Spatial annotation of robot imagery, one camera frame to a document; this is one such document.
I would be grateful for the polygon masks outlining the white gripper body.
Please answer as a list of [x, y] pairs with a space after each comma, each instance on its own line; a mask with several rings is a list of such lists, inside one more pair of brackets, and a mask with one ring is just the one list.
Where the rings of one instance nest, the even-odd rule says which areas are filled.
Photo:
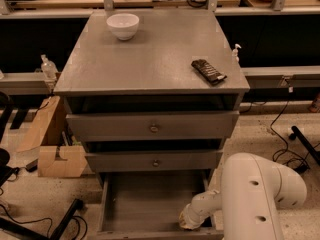
[[179, 226], [186, 230], [198, 229], [204, 221], [222, 209], [221, 194], [209, 190], [195, 195], [179, 215]]

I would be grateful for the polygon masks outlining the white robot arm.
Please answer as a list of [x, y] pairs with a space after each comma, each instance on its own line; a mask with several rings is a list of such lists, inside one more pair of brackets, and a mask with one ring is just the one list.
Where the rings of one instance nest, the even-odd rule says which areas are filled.
[[278, 208], [303, 205], [307, 187], [293, 169], [251, 153], [224, 163], [220, 189], [195, 195], [179, 216], [194, 230], [215, 211], [223, 214], [223, 240], [284, 240]]

